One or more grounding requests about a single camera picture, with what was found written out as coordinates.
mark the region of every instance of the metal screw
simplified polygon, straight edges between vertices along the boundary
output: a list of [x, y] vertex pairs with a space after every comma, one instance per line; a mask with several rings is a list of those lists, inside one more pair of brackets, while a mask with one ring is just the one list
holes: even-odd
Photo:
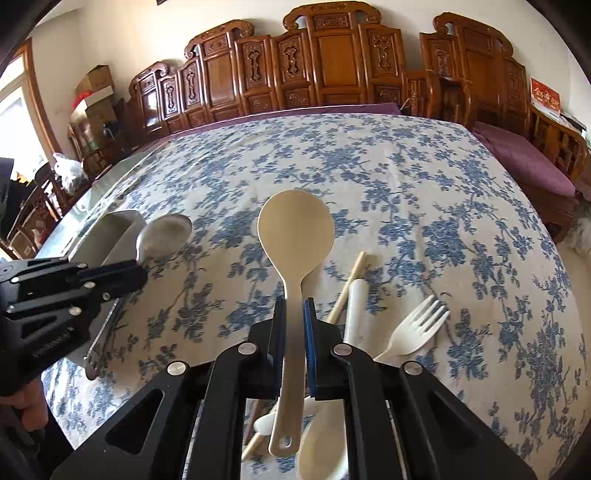
[[404, 364], [404, 371], [409, 375], [420, 375], [423, 367], [417, 362], [407, 362]]
[[353, 352], [353, 349], [350, 345], [347, 345], [346, 343], [337, 343], [333, 347], [333, 352], [335, 352], [339, 356], [347, 356]]
[[169, 374], [174, 375], [176, 377], [177, 375], [182, 375], [186, 369], [187, 369], [187, 365], [185, 365], [184, 363], [173, 362], [168, 366], [166, 371]]
[[252, 355], [256, 352], [256, 345], [250, 342], [244, 342], [238, 345], [238, 353], [242, 355]]

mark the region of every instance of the blue floral tablecloth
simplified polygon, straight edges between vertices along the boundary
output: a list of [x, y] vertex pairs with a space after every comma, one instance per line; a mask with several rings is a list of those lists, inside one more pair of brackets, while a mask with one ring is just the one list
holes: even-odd
[[[67, 360], [43, 375], [74, 446], [170, 361], [211, 361], [272, 316], [282, 287], [256, 218], [271, 195], [293, 188], [322, 198], [335, 219], [335, 245], [303, 283], [319, 318], [361, 250], [371, 254], [368, 353], [386, 347], [424, 296], [438, 295], [451, 315], [409, 358], [548, 478], [584, 429], [589, 404], [564, 265], [527, 198], [468, 131], [390, 115], [276, 118], [176, 138], [101, 200], [80, 236], [122, 209], [146, 220], [184, 213], [193, 234], [177, 255], [150, 265], [100, 379], [88, 381]], [[294, 459], [264, 447], [242, 465], [243, 478], [279, 476], [296, 478]]]

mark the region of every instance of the handle hole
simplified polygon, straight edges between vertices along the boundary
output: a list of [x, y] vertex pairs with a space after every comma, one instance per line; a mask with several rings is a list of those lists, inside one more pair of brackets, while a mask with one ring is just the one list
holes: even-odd
[[291, 437], [283, 437], [281, 440], [279, 440], [279, 448], [281, 449], [289, 448], [290, 445]]

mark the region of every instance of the wooden sofa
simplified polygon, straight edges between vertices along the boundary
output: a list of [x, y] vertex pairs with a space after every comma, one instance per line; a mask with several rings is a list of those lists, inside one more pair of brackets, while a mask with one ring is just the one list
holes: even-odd
[[[511, 42], [489, 25], [449, 12], [436, 16], [433, 26], [435, 33], [420, 34], [425, 67], [442, 79], [470, 80], [476, 120], [522, 135], [574, 184], [587, 164], [586, 143], [531, 105], [525, 67], [513, 59]], [[449, 104], [453, 110], [453, 100]], [[561, 241], [573, 223], [576, 198], [518, 183], [554, 241]]]
[[159, 61], [132, 80], [132, 143], [306, 106], [395, 102], [409, 115], [473, 121], [471, 82], [409, 72], [400, 30], [380, 22], [364, 2], [330, 2], [294, 8], [277, 37], [255, 35], [244, 20], [200, 33], [186, 45], [182, 66]]

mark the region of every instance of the spoon bowl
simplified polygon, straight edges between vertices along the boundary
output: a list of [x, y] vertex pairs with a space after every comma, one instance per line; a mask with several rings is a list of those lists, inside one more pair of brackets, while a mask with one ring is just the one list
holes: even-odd
[[189, 239], [193, 225], [189, 217], [171, 213], [156, 218], [142, 228], [135, 244], [137, 261], [163, 258], [182, 248]]

